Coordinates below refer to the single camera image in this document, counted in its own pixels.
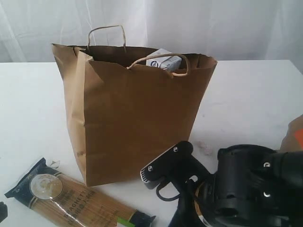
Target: white tabletop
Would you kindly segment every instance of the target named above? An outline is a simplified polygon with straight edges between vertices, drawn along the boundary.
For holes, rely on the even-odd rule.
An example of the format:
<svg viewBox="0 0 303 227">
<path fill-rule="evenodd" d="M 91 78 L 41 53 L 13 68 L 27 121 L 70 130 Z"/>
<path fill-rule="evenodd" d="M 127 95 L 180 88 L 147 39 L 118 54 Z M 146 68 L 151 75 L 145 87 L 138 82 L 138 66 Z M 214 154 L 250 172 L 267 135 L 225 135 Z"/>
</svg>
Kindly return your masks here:
<svg viewBox="0 0 303 227">
<path fill-rule="evenodd" d="M 211 172 L 216 152 L 252 143 L 278 149 L 288 123 L 303 114 L 303 75 L 290 61 L 220 61 L 206 90 L 190 141 Z M 83 181 L 69 140 L 63 84 L 55 63 L 0 63 L 0 201 L 9 209 L 1 226 L 54 226 L 4 193 L 40 157 Z M 177 201 L 163 202 L 141 180 L 97 187 L 167 226 Z M 169 187 L 164 196 L 176 194 Z"/>
</svg>

